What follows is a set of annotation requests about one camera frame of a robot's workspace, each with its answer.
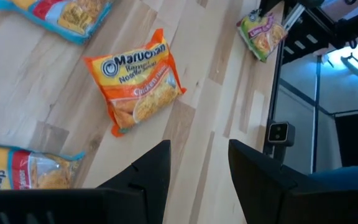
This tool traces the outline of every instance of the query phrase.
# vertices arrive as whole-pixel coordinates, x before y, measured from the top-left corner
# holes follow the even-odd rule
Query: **green ramen package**
[[[248,48],[262,62],[266,62],[270,53],[287,35],[284,27],[276,21],[272,13],[260,17],[258,10],[252,11],[239,21],[237,28]]]
[[[17,11],[64,38],[83,44],[111,9],[112,0],[0,0],[0,10]]]
[[[68,189],[82,157],[0,146],[0,190]]]

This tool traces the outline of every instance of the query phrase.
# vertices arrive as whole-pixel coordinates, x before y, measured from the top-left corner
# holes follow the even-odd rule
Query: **ramen noodle package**
[[[64,38],[83,44],[111,9],[112,0],[0,0],[0,10],[17,11]]]
[[[68,189],[82,157],[0,146],[0,190]]]
[[[285,29],[281,23],[275,20],[273,14],[260,17],[258,10],[252,11],[239,21],[237,28],[248,48],[262,62],[266,62],[269,54],[287,35]]]
[[[85,58],[85,62],[106,99],[115,136],[122,136],[186,91],[162,29],[141,48]]]

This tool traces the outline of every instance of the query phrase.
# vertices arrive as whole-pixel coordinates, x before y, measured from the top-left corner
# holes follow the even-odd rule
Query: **maruchan ramen package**
[[[258,10],[252,11],[239,21],[237,28],[248,48],[262,62],[266,62],[270,53],[287,35],[285,29],[275,20],[273,14],[260,17]]]
[[[106,99],[115,136],[123,135],[186,91],[180,85],[162,29],[141,48],[85,58],[85,62]]]
[[[0,146],[0,190],[68,189],[82,157]]]
[[[0,0],[0,10],[17,11],[64,38],[83,44],[111,9],[112,0]]]

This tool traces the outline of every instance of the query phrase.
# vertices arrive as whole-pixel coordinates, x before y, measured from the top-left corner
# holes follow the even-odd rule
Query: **red ramen package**
[[[0,0],[0,10],[26,18],[76,43],[86,42],[111,9],[113,0]]]
[[[106,99],[115,136],[122,136],[186,91],[162,29],[143,47],[85,58],[85,62]]]
[[[254,10],[237,23],[241,37],[248,48],[262,62],[283,40],[287,32],[272,13],[264,17],[259,16],[259,10]]]
[[[0,146],[0,190],[68,189],[83,156]]]

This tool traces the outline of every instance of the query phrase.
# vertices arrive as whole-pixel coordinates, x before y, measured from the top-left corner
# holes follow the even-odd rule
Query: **wood grain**
[[[75,186],[94,188],[163,139],[172,144],[164,223],[246,223],[227,161],[230,138],[261,150],[276,51],[258,62],[235,23],[259,0],[120,0],[84,46],[0,12],[0,144],[86,152]],[[282,17],[283,4],[273,9]],[[125,136],[82,58],[119,54],[162,27],[188,91]]]

